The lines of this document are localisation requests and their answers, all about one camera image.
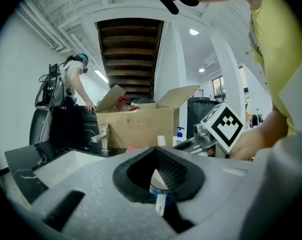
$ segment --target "faucet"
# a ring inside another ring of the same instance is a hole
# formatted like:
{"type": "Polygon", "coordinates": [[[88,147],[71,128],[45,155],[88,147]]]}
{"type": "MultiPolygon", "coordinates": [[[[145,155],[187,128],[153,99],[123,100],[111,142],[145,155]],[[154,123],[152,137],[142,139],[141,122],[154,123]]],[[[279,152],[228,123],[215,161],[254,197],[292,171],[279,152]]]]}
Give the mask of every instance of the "faucet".
{"type": "Polygon", "coordinates": [[[109,125],[101,126],[101,133],[92,137],[93,143],[102,142],[102,151],[108,151],[109,125]]]}
{"type": "Polygon", "coordinates": [[[219,142],[216,138],[208,131],[208,129],[204,128],[202,124],[195,124],[193,127],[194,130],[194,138],[200,144],[203,150],[207,150],[208,148],[215,145],[215,157],[216,158],[225,158],[227,154],[223,148],[220,146],[219,142]]]}

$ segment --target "cardboard box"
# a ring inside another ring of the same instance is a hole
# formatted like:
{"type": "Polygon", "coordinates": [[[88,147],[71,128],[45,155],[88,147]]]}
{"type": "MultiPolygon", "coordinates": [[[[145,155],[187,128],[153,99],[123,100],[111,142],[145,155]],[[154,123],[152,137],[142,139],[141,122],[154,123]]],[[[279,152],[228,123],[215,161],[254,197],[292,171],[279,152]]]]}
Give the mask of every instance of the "cardboard box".
{"type": "Polygon", "coordinates": [[[136,148],[157,146],[157,137],[165,136],[166,144],[173,146],[173,136],[179,125],[179,107],[199,88],[199,85],[169,90],[158,103],[141,106],[141,110],[114,109],[125,91],[118,85],[109,90],[96,109],[99,130],[109,125],[109,147],[136,148]]]}

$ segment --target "black countertop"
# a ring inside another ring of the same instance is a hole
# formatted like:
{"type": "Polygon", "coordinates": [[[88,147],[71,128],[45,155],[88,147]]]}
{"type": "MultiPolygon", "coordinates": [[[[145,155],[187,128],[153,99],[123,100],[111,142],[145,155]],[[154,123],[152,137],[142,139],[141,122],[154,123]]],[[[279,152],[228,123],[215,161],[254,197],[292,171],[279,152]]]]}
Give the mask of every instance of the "black countertop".
{"type": "Polygon", "coordinates": [[[56,143],[46,141],[20,149],[5,152],[9,169],[29,203],[42,194],[48,187],[33,171],[60,158],[69,151],[76,150],[92,156],[113,157],[125,152],[125,149],[112,148],[107,153],[101,151],[98,145],[80,143],[56,143]]]}

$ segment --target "wooden staircase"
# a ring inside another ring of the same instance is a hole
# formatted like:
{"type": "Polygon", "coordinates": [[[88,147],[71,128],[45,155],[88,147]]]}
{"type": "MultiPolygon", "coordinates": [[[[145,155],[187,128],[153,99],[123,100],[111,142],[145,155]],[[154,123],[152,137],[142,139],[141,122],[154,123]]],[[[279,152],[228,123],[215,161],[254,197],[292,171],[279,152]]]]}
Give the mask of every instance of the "wooden staircase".
{"type": "Polygon", "coordinates": [[[119,85],[131,99],[153,99],[163,24],[163,21],[146,18],[118,18],[96,23],[110,88],[119,85]]]}

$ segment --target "woman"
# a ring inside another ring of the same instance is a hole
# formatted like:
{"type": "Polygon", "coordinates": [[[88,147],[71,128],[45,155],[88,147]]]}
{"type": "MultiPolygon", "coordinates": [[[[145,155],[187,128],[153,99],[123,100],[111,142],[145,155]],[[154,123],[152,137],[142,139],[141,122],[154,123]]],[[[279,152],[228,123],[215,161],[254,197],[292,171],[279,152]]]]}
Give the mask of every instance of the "woman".
{"type": "MultiPolygon", "coordinates": [[[[226,0],[198,0],[220,2],[226,0]]],[[[255,59],[265,71],[273,101],[263,124],[245,132],[232,150],[232,158],[245,160],[280,138],[295,133],[292,119],[278,94],[302,64],[302,28],[284,0],[246,0],[251,7],[249,37],[255,59]]]]}
{"type": "Polygon", "coordinates": [[[85,101],[87,112],[90,114],[94,112],[93,102],[80,81],[80,75],[88,62],[88,57],[81,53],[69,56],[63,63],[66,76],[63,82],[64,95],[61,92],[58,97],[55,97],[50,134],[52,141],[81,142],[83,140],[83,125],[81,113],[75,101],[75,91],[85,101]]]}
{"type": "Polygon", "coordinates": [[[88,64],[88,57],[80,53],[76,56],[69,56],[63,63],[66,73],[66,81],[64,83],[64,90],[67,97],[72,98],[75,101],[75,91],[85,101],[85,106],[88,113],[92,113],[95,110],[93,102],[85,92],[83,85],[80,81],[80,75],[88,64]]]}

